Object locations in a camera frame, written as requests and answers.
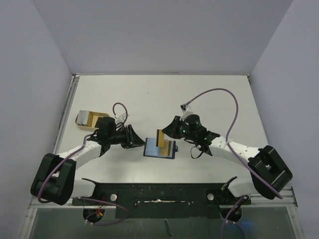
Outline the gold credit card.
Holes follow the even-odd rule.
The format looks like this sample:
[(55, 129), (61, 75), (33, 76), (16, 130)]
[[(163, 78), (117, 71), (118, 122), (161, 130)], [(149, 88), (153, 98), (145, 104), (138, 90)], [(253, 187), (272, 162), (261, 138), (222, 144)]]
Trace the gold credit card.
[(157, 129), (156, 147), (164, 148), (164, 133), (161, 129)]
[(170, 158), (173, 158), (173, 153), (174, 153), (174, 141), (173, 141), (173, 140), (170, 140), (170, 141), (168, 142), (167, 155), (168, 155)]
[(161, 154), (162, 157), (168, 157), (169, 156), (169, 149), (167, 147), (163, 147), (161, 149), (160, 154)]

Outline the blue leather card holder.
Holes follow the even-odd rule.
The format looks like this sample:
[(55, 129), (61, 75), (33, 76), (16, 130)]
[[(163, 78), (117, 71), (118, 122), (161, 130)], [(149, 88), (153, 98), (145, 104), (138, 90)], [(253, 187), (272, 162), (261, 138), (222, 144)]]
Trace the blue leather card holder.
[[(164, 140), (164, 147), (168, 147), (169, 140)], [(165, 158), (165, 159), (175, 159), (175, 154), (178, 152), (178, 146), (176, 141), (174, 140), (174, 153), (173, 158), (162, 157), (160, 152), (162, 148), (156, 147), (156, 139), (155, 138), (146, 138), (146, 144), (144, 146), (144, 157), (154, 157), (154, 158)]]

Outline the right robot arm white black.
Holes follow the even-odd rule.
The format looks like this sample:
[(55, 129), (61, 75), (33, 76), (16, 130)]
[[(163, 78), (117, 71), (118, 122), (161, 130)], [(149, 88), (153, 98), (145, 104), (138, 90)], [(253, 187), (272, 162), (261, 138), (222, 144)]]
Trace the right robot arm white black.
[(266, 199), (282, 198), (281, 190), (293, 175), (278, 152), (269, 145), (263, 148), (250, 147), (230, 141), (207, 130), (195, 114), (182, 119), (175, 116), (163, 133), (173, 139), (183, 139), (210, 156), (217, 156), (245, 167), (250, 179), (230, 180), (222, 191), (222, 198), (232, 204), (241, 196), (260, 194)]

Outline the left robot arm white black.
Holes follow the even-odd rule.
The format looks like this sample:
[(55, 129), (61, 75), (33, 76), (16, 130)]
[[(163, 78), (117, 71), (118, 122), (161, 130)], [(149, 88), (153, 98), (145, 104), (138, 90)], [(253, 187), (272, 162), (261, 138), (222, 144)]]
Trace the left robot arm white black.
[(76, 170), (117, 144), (130, 149), (144, 146), (145, 142), (130, 124), (117, 129), (114, 118), (98, 118), (96, 130), (85, 136), (80, 146), (64, 153), (44, 155), (30, 188), (31, 195), (40, 203), (64, 205), (69, 199), (84, 197), (89, 204), (97, 204), (102, 193), (95, 188), (96, 182), (76, 179)]

